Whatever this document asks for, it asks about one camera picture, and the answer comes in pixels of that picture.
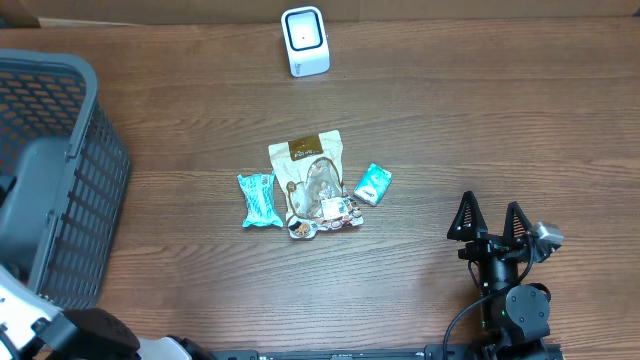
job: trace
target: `plastic packaging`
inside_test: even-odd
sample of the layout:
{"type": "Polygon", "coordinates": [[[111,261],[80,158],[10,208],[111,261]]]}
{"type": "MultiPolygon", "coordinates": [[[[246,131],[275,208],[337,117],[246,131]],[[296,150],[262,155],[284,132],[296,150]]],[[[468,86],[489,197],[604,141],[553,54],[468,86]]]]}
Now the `plastic packaging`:
{"type": "Polygon", "coordinates": [[[271,164],[287,198],[286,224],[294,239],[363,223],[342,181],[337,130],[269,146],[271,164]]]}
{"type": "Polygon", "coordinates": [[[354,194],[367,204],[376,206],[391,184],[391,172],[371,163],[354,194]]]}
{"type": "Polygon", "coordinates": [[[282,227],[282,219],[275,208],[273,184],[275,174],[238,175],[238,183],[247,200],[247,218],[243,227],[275,225],[282,227]]]}

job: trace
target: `white device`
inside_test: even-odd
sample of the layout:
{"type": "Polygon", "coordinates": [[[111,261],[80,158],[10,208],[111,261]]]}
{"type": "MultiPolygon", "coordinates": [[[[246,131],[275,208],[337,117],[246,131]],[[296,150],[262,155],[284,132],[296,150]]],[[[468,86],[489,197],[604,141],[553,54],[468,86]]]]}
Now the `white device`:
{"type": "Polygon", "coordinates": [[[280,21],[291,75],[302,77],[329,70],[329,44],[320,10],[314,6],[289,9],[280,21]]]}

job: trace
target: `perforated basket side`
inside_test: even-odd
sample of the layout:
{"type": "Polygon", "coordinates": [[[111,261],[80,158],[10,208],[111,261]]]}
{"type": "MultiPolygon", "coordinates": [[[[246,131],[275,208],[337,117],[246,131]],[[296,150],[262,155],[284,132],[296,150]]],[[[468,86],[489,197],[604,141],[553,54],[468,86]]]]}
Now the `perforated basket side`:
{"type": "Polygon", "coordinates": [[[127,149],[99,104],[75,163],[39,291],[64,308],[97,303],[131,171],[127,149]]]}

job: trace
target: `small blue and white package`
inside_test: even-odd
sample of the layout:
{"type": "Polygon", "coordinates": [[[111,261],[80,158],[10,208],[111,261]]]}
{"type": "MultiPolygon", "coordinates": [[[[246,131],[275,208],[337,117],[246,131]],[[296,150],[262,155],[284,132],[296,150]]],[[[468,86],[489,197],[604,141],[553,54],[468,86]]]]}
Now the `small blue and white package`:
{"type": "Polygon", "coordinates": [[[371,163],[354,194],[367,204],[376,206],[391,184],[391,172],[371,163]]]}
{"type": "Polygon", "coordinates": [[[255,174],[248,177],[238,175],[240,188],[247,200],[247,218],[242,227],[270,226],[282,227],[282,219],[275,208],[273,186],[276,174],[255,174]]]}

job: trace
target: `wooden tabletop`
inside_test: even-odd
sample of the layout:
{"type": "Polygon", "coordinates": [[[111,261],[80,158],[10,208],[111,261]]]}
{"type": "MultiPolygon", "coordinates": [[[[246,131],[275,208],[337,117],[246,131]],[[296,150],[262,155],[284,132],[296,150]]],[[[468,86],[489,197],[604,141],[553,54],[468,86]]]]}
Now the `wooden tabletop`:
{"type": "MultiPolygon", "coordinates": [[[[279,24],[2,30],[86,58],[133,177],[100,305],[138,335],[211,349],[419,347],[478,298],[446,239],[473,190],[490,231],[517,200],[565,245],[553,292],[567,359],[640,352],[640,22],[328,24],[331,70],[293,79],[279,24]],[[355,231],[296,242],[241,226],[236,176],[267,146],[338,129],[351,189],[393,172],[355,231]]],[[[277,206],[285,214],[277,188],[277,206]]],[[[452,343],[481,333],[479,315],[452,343]]]]}

